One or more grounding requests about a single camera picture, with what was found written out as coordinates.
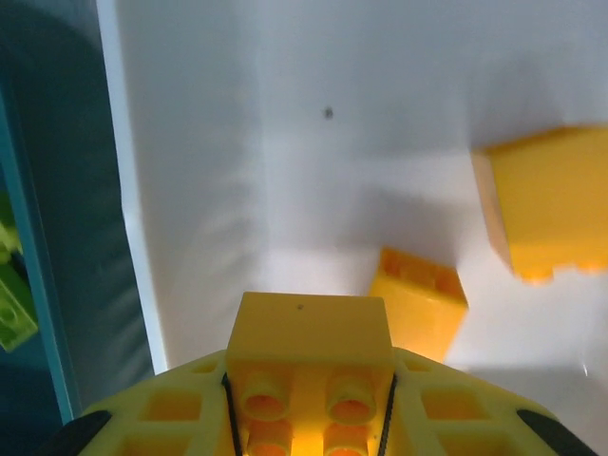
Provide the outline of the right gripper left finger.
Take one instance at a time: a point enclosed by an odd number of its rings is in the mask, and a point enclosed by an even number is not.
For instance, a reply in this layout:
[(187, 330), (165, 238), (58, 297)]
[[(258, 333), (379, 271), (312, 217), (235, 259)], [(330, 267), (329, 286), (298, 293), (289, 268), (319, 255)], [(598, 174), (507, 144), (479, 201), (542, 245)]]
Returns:
[(168, 370), (89, 406), (56, 455), (235, 455), (225, 352)]

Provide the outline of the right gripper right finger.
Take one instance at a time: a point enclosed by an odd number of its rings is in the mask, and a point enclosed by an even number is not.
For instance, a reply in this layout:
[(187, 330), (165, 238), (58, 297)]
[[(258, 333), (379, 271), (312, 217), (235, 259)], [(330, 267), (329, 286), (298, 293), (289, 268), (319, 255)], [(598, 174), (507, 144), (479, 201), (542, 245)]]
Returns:
[(381, 455), (582, 455), (584, 442), (547, 408), (403, 349)]

